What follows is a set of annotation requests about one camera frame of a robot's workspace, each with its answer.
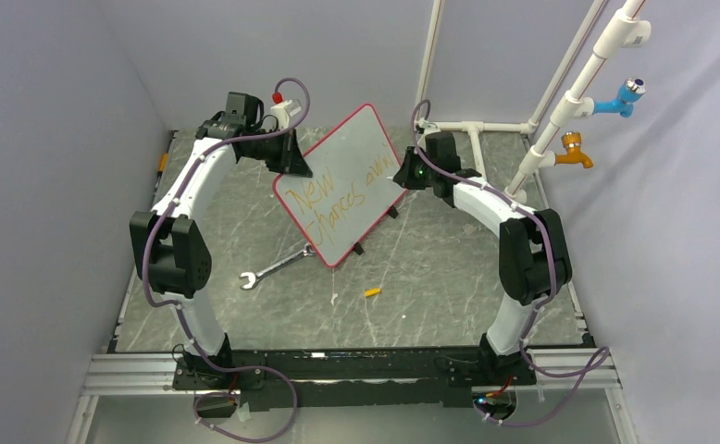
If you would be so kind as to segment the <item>pink framed whiteboard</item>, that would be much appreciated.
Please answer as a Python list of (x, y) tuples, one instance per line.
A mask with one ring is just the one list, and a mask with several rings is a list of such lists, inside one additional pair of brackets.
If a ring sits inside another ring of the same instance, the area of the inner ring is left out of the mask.
[(403, 197), (401, 167), (377, 109), (359, 106), (304, 154), (312, 178), (280, 175), (273, 192), (322, 263), (340, 264)]

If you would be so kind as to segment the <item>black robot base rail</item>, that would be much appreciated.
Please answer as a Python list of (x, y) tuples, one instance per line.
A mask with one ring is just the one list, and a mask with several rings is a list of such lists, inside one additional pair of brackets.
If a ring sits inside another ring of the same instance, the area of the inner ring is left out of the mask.
[(468, 407), (476, 396), (508, 394), (537, 378), (514, 354), (479, 346), (326, 350), (234, 350), (218, 372), (195, 354), (174, 354), (176, 391), (231, 391), (255, 412), (273, 408), (439, 404)]

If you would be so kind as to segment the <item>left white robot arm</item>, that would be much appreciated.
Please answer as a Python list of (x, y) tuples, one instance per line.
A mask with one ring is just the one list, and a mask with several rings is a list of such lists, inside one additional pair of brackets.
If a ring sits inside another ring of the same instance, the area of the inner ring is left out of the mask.
[(229, 92), (224, 110), (196, 131), (185, 166), (164, 196), (149, 211), (130, 219), (134, 262), (143, 293), (154, 308), (167, 307), (180, 321), (186, 351), (204, 357), (197, 376), (212, 389), (226, 386), (233, 376), (226, 332), (203, 290), (212, 272), (212, 256), (198, 221), (220, 182), (243, 158), (265, 164), (269, 171), (295, 177), (313, 173), (301, 153), (296, 125), (308, 105), (274, 92), (273, 105)]

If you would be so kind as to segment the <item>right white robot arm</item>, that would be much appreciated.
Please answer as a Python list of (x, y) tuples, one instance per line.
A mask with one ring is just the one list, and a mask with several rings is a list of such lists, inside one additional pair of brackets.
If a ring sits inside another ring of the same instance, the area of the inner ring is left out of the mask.
[(490, 351), (478, 357), (478, 373), (490, 384), (510, 376), (538, 311), (573, 276), (561, 217), (535, 210), (492, 187), (480, 173), (464, 168), (451, 133), (413, 136), (403, 165), (393, 176), (400, 187), (431, 190), (446, 204), (488, 228), (498, 239), (498, 276), (504, 296), (485, 334)]

